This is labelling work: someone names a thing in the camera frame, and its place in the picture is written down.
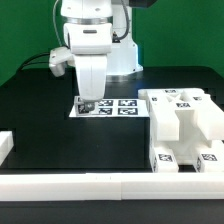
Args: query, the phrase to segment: white border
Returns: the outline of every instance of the white border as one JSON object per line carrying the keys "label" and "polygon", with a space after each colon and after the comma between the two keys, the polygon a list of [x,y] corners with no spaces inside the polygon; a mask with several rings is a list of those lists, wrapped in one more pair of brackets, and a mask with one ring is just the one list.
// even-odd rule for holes
{"label": "white border", "polygon": [[130,199],[224,199],[224,174],[0,175],[0,201]]}

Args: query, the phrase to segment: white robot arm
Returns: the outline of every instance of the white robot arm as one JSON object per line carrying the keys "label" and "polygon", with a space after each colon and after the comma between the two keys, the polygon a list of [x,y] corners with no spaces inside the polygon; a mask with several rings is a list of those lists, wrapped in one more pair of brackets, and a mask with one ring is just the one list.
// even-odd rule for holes
{"label": "white robot arm", "polygon": [[67,47],[51,51],[50,69],[55,76],[65,73],[65,63],[76,67],[79,94],[86,110],[104,96],[107,54],[112,46],[111,0],[63,0]]}
{"label": "white robot arm", "polygon": [[49,65],[55,76],[64,75],[66,64],[76,67],[79,94],[87,111],[94,110],[95,102],[103,98],[106,78],[126,81],[142,71],[137,45],[131,37],[130,7],[149,7],[155,2],[62,0],[67,47],[52,50]]}

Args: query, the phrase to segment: black cable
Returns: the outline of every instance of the black cable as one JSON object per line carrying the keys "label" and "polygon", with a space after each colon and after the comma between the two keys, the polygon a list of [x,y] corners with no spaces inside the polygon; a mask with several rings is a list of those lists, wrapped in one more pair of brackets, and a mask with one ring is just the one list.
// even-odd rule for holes
{"label": "black cable", "polygon": [[113,40],[114,41],[123,40],[128,35],[129,30],[130,30],[130,22],[129,22],[128,9],[127,9],[127,6],[125,5],[124,0],[121,0],[121,3],[122,3],[122,6],[123,6],[123,9],[124,9],[124,14],[125,14],[125,19],[126,19],[126,31],[125,31],[125,33],[121,37],[114,36],[113,37]]}
{"label": "black cable", "polygon": [[34,56],[28,58],[27,60],[25,60],[25,61],[19,66],[19,68],[18,68],[16,71],[18,72],[18,71],[22,70],[23,67],[25,67],[25,66],[27,66],[27,65],[29,65],[29,64],[32,64],[32,63],[29,63],[29,62],[33,61],[34,59],[41,58],[41,57],[45,57],[45,56],[49,56],[49,55],[50,55],[49,52],[44,52],[44,53],[36,54],[36,55],[34,55]]}
{"label": "black cable", "polygon": [[26,67],[26,66],[29,66],[29,65],[36,65],[36,64],[49,64],[49,62],[46,62],[46,61],[39,61],[39,62],[27,63],[27,64],[24,64],[20,70],[22,70],[22,69],[23,69],[24,67]]}

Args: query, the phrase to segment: white 3d printed part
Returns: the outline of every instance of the white 3d printed part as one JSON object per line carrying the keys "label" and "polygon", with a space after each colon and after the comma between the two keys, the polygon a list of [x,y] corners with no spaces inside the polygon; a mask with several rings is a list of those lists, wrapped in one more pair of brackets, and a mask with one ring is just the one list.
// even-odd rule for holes
{"label": "white 3d printed part", "polygon": [[201,89],[154,89],[139,90],[139,98],[150,114],[154,172],[178,172],[177,164],[224,171],[224,112],[210,95]]}
{"label": "white 3d printed part", "polygon": [[0,132],[0,165],[4,162],[5,158],[13,147],[13,138],[11,131]]}

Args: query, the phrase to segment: green background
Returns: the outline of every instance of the green background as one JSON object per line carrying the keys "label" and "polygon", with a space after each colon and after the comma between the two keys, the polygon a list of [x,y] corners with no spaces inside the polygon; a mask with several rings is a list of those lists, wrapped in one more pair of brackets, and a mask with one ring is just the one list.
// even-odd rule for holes
{"label": "green background", "polygon": [[[25,59],[58,46],[54,2],[0,0],[0,85]],[[133,38],[141,64],[209,66],[224,76],[223,9],[223,0],[158,0],[149,9],[134,10]]]}

